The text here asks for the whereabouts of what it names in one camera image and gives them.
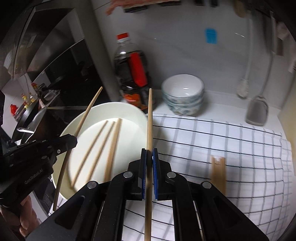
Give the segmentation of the person's left hand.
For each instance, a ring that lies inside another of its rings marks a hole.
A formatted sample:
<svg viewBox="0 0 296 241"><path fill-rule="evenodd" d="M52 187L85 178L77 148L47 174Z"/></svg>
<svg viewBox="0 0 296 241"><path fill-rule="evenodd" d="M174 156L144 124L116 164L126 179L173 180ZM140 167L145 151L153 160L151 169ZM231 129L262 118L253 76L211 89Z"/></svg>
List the person's left hand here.
<svg viewBox="0 0 296 241"><path fill-rule="evenodd" d="M33 230L35 230L40 222L37 218L36 212L32 207L31 197L28 195L21 202L20 217L17 217L12 212L1 206L1 215L6 221L8 227L13 227L23 236L27 237Z"/></svg>

